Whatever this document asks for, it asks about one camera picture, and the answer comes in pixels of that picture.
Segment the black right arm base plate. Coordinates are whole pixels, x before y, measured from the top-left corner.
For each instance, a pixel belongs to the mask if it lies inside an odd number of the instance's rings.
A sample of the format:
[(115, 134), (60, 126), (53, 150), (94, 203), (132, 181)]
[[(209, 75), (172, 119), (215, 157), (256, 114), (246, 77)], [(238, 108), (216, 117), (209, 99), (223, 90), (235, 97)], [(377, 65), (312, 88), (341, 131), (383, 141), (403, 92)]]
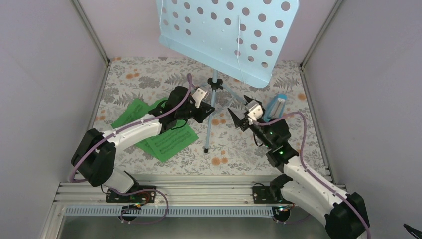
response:
[(269, 186), (254, 185), (252, 186), (252, 198), (254, 204), (292, 204), (283, 198), (275, 198), (270, 192)]

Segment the light blue music stand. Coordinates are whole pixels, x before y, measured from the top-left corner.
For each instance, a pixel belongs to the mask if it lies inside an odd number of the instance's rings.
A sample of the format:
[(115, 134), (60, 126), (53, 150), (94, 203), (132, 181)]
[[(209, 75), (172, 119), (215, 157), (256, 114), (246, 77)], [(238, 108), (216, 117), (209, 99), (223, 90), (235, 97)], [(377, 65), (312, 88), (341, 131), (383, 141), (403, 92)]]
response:
[(299, 8), (297, 0), (158, 0), (162, 45), (213, 69), (211, 104), (224, 88), (219, 73), (266, 87)]

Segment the blue metronome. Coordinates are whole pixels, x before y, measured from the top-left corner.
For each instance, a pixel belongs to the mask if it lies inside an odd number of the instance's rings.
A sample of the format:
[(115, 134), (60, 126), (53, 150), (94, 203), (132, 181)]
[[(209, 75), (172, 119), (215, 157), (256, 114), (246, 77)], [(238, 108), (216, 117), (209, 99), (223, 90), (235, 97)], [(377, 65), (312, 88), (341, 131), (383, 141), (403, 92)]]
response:
[(287, 95), (277, 94), (265, 108), (265, 114), (263, 115), (264, 121), (269, 122), (272, 119), (280, 118), (283, 114), (286, 101)]

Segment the green sheet music page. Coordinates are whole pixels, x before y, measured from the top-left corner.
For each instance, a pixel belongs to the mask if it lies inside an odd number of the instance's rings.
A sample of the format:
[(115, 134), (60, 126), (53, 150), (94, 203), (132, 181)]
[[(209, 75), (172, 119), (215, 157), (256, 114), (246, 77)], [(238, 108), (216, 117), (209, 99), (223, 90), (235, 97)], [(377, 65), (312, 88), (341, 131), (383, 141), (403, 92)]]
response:
[(176, 129), (150, 137), (146, 139), (146, 143), (152, 150), (152, 155), (161, 163), (165, 163), (198, 139), (189, 125), (182, 126), (182, 123), (178, 123)]
[[(147, 114), (151, 109), (154, 109), (158, 106), (158, 104), (162, 101), (166, 101), (167, 98), (161, 98), (157, 100), (152, 105), (148, 105), (141, 99), (135, 99), (131, 104), (128, 105), (127, 109), (121, 114), (118, 119), (111, 124), (112, 128), (118, 128), (124, 126), (128, 123), (131, 123), (135, 120), (140, 119), (145, 114)], [(135, 146), (144, 152), (150, 154), (153, 157), (156, 157), (153, 149), (150, 147), (149, 143), (144, 140), (135, 144)]]

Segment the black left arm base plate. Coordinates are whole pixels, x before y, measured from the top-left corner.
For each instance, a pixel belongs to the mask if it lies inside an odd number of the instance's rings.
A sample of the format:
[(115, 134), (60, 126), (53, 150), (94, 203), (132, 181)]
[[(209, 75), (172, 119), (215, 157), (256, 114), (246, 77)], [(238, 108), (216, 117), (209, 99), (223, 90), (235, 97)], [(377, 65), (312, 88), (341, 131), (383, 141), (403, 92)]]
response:
[(155, 196), (156, 196), (155, 191), (145, 191), (141, 193), (124, 196), (124, 195), (114, 192), (111, 189), (108, 189), (105, 201), (107, 203), (129, 204), (129, 205), (140, 208), (145, 204), (154, 203)]

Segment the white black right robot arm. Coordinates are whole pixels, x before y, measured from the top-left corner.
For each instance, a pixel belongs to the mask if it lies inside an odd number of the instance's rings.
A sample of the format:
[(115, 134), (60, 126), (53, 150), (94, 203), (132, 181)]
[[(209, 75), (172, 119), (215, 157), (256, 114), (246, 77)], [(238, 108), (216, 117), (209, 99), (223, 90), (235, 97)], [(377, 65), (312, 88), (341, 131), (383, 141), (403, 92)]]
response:
[(304, 161), (301, 151), (289, 144), (291, 134), (283, 118), (263, 119), (265, 109), (260, 101), (245, 98), (246, 112), (240, 119), (232, 109), (229, 113), (236, 128), (251, 130), (267, 148), (270, 165), (281, 172), (269, 184), (270, 198), (289, 201), (316, 218), (332, 239), (369, 239), (370, 223), (364, 199), (348, 193), (318, 174)]

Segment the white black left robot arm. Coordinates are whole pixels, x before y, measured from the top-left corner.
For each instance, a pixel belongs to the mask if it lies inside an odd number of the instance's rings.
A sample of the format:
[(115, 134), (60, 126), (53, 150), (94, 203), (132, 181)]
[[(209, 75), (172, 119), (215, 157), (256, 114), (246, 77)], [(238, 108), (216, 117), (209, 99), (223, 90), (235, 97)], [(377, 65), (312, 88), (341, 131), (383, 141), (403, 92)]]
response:
[(140, 119), (116, 129), (100, 132), (93, 128), (83, 136), (71, 164), (73, 172), (82, 175), (93, 187), (105, 185), (127, 202), (138, 196), (139, 184), (127, 172), (114, 167), (118, 152), (145, 139), (176, 128), (177, 122), (189, 119), (202, 123), (215, 108), (203, 101), (205, 91), (198, 88), (191, 93), (177, 86), (166, 100), (161, 101)]

